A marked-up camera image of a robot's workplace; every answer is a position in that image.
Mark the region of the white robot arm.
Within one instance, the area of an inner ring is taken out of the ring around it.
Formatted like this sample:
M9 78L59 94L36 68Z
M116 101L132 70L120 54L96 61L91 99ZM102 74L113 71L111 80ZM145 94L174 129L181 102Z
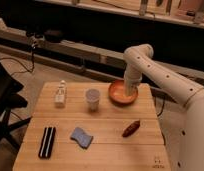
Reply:
M149 44L124 51L125 92L133 94L146 75L186 109L184 135L181 138L178 171L204 171L204 86L156 63Z

